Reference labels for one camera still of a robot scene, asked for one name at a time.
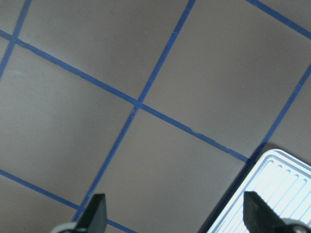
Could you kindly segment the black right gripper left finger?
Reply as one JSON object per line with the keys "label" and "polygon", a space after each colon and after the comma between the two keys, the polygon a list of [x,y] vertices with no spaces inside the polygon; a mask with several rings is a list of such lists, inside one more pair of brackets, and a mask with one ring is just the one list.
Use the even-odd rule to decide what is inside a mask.
{"label": "black right gripper left finger", "polygon": [[105,194],[94,194],[75,225],[76,233],[104,233],[107,225]]}

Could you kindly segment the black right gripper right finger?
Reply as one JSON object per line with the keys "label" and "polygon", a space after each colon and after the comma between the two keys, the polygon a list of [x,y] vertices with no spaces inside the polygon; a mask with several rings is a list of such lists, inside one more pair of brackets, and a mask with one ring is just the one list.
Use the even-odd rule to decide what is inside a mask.
{"label": "black right gripper right finger", "polygon": [[243,195],[243,222],[250,233],[291,233],[290,225],[254,191]]}

